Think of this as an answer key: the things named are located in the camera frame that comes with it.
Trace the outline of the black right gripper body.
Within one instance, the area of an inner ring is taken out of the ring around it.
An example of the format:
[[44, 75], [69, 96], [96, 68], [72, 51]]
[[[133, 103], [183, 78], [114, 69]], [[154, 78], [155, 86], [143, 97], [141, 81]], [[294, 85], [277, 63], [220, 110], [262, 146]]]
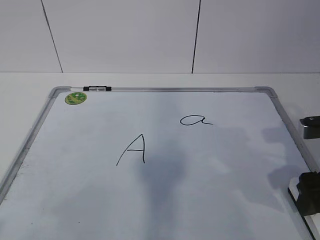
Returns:
[[297, 209], [302, 216], [311, 216], [320, 212], [320, 173], [304, 172], [296, 185]]

